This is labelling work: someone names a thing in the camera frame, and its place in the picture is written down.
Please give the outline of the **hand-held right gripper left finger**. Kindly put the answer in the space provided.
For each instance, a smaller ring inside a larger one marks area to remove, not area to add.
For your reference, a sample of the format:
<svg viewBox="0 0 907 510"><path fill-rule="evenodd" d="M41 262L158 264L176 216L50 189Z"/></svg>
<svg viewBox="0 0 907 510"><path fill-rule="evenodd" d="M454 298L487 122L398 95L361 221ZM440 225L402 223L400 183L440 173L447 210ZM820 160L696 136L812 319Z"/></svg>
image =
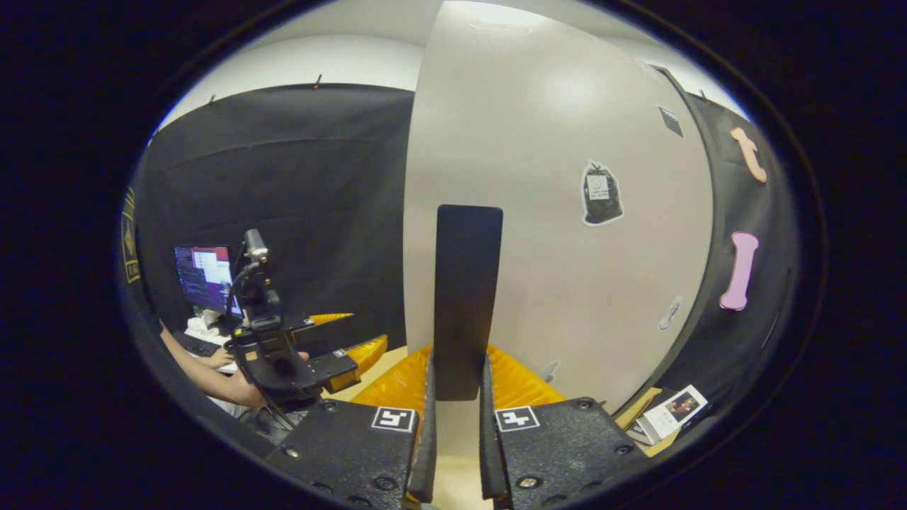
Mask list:
<svg viewBox="0 0 907 510"><path fill-rule="evenodd" d="M435 402L434 353L425 346L353 401L314 404L266 464L344 504L428 506L438 453Z"/></svg>

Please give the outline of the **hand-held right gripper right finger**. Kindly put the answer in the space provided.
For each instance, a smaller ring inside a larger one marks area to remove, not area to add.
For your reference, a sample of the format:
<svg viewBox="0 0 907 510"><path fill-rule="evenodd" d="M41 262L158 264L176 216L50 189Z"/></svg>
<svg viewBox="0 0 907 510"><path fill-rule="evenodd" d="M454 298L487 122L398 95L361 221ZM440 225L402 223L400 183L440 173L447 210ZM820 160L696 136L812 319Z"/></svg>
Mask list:
<svg viewBox="0 0 907 510"><path fill-rule="evenodd" d="M648 456L591 397L566 398L489 346L480 381L480 490L496 507L552 507L638 477Z"/></svg>

